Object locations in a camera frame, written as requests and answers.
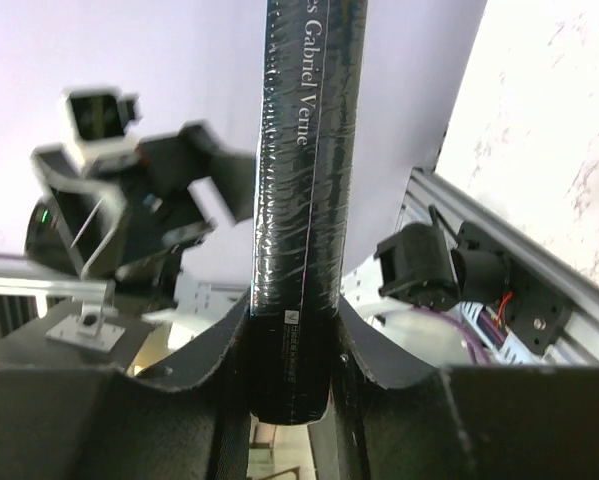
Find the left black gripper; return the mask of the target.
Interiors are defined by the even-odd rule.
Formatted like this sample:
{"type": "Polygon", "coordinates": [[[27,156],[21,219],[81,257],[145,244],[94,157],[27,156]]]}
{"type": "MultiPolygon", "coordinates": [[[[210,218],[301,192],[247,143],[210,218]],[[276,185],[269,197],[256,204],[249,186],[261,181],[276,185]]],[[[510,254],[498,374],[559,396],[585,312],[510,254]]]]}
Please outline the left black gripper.
{"type": "Polygon", "coordinates": [[[45,191],[26,232],[28,259],[122,295],[171,300],[185,250],[214,229],[188,190],[210,178],[236,223],[253,217],[254,155],[229,150],[204,122],[142,139],[139,162],[83,177],[63,149],[31,155],[45,191]]]}

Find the navy blue book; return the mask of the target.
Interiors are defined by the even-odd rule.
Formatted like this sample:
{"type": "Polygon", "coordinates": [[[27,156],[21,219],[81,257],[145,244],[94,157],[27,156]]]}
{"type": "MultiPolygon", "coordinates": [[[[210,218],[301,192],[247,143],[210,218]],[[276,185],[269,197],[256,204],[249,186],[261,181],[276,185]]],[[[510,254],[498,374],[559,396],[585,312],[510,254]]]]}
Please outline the navy blue book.
{"type": "Polygon", "coordinates": [[[271,1],[254,199],[250,409],[327,408],[367,18],[363,1],[271,1]]]}

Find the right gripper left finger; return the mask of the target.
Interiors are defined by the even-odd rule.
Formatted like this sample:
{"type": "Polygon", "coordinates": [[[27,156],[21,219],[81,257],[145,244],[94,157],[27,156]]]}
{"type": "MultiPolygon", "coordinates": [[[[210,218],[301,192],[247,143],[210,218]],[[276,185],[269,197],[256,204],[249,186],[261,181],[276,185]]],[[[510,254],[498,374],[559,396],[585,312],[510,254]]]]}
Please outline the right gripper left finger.
{"type": "Polygon", "coordinates": [[[112,366],[0,366],[0,479],[242,479],[250,415],[240,298],[132,378],[112,366]]]}

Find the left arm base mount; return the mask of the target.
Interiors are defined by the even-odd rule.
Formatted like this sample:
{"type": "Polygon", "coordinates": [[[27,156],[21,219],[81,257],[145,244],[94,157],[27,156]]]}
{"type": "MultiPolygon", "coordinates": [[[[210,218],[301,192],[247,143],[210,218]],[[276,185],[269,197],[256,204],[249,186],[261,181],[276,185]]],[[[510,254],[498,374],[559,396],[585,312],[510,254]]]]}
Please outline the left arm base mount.
{"type": "Polygon", "coordinates": [[[525,266],[477,224],[465,221],[451,249],[462,298],[496,313],[534,355],[544,355],[563,332],[572,301],[525,266]]]}

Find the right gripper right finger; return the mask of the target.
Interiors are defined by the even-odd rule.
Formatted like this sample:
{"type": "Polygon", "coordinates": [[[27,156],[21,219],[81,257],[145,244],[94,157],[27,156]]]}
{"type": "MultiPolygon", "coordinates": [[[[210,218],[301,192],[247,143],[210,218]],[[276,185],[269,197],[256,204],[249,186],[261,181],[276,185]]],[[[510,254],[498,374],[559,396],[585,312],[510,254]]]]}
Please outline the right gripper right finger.
{"type": "Polygon", "coordinates": [[[434,368],[340,305],[344,479],[599,479],[599,368],[434,368]]]}

